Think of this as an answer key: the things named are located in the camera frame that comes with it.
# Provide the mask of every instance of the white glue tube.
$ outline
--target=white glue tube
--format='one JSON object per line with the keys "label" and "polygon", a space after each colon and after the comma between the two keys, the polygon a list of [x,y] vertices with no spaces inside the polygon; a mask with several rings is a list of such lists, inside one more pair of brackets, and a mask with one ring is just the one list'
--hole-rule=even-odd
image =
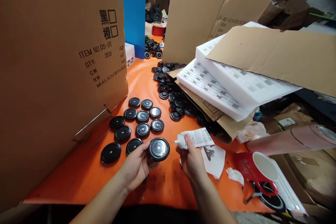
{"label": "white glue tube", "polygon": [[187,134],[189,134],[190,139],[194,143],[195,147],[215,145],[206,128],[201,128],[194,131],[184,131],[178,134],[177,140],[174,143],[178,144],[180,149],[188,149],[188,146],[184,140],[184,137]]}

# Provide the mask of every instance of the orange tabletop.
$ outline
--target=orange tabletop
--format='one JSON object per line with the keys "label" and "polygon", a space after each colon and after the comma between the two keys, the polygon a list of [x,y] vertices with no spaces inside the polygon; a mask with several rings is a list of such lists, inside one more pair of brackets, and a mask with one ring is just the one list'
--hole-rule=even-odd
{"label": "orange tabletop", "polygon": [[[152,67],[157,66],[157,58],[136,59],[128,68],[128,96],[112,111],[114,116],[121,116],[128,108],[128,100],[138,97],[141,100],[150,99],[155,107],[162,111],[161,120],[164,122],[164,130],[160,133],[151,132],[144,142],[155,137],[163,137],[170,144],[170,154],[166,160],[150,172],[147,184],[141,184],[132,192],[124,202],[125,206],[136,204],[159,204],[179,209],[197,209],[196,201],[188,181],[179,163],[179,155],[175,151],[176,136],[186,130],[200,128],[195,117],[183,116],[179,122],[170,118],[169,100],[162,100],[157,91],[158,84],[153,79]],[[65,161],[63,161],[35,190],[33,190],[24,202],[39,204],[87,204],[97,192],[122,166],[127,157],[126,145],[121,144],[121,156],[112,164],[103,164],[100,161],[100,153],[103,148],[114,142],[114,133],[108,132],[106,136],[93,148],[89,149],[109,128],[107,118],[104,123],[91,134],[89,139],[81,144]],[[135,138],[136,121],[126,122],[132,129],[131,138]],[[226,150],[225,166],[219,180],[209,175],[216,186],[221,198],[231,211],[273,212],[266,207],[259,198],[255,198],[245,205],[244,201],[253,193],[253,189],[245,181],[245,188],[240,183],[228,178],[225,171],[228,167],[235,168],[233,155],[237,152],[246,152],[244,144],[236,141],[227,145],[215,137],[215,144]]]}

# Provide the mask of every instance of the forearm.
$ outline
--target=forearm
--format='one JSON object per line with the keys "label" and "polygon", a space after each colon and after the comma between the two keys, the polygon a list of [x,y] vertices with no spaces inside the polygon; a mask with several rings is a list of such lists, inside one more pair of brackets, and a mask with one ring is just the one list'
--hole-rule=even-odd
{"label": "forearm", "polygon": [[112,223],[127,194],[122,178],[117,173],[72,220],[71,224]]}
{"label": "forearm", "polygon": [[207,174],[197,181],[190,180],[190,184],[205,223],[237,223],[237,220],[220,198],[217,189]]}

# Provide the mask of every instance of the blue panel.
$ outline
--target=blue panel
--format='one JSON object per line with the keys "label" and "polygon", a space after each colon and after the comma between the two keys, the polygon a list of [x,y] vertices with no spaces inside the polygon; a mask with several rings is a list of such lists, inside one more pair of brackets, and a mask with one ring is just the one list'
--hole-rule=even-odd
{"label": "blue panel", "polygon": [[145,2],[124,0],[125,40],[133,44],[135,56],[145,58]]}

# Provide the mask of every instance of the foam packaging insert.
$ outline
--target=foam packaging insert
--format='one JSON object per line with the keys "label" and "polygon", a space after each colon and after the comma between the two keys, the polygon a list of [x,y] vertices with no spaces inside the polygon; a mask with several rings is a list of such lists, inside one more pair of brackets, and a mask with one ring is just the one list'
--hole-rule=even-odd
{"label": "foam packaging insert", "polygon": [[[255,22],[243,26],[267,28]],[[219,63],[205,57],[225,36],[219,36],[196,47],[196,59],[212,74],[221,86],[240,103],[243,108],[258,107],[284,95],[295,92],[301,87],[263,75],[247,72],[233,66]]]}
{"label": "foam packaging insert", "polygon": [[177,79],[235,121],[244,120],[254,109],[254,107],[242,108],[239,102],[196,59],[177,74]]}

